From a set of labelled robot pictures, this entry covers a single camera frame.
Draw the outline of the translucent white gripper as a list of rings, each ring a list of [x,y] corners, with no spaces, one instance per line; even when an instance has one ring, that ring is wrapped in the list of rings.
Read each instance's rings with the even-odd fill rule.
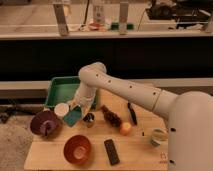
[[[69,105],[70,110],[79,107],[83,114],[87,114],[91,109],[93,101],[93,98],[74,97],[72,100],[69,100],[67,104]]]

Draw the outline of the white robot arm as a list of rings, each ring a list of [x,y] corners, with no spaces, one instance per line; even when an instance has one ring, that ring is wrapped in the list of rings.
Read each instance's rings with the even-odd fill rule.
[[[107,74],[101,62],[82,67],[71,107],[91,107],[101,88],[168,121],[168,171],[213,171],[213,96],[200,91],[180,95]]]

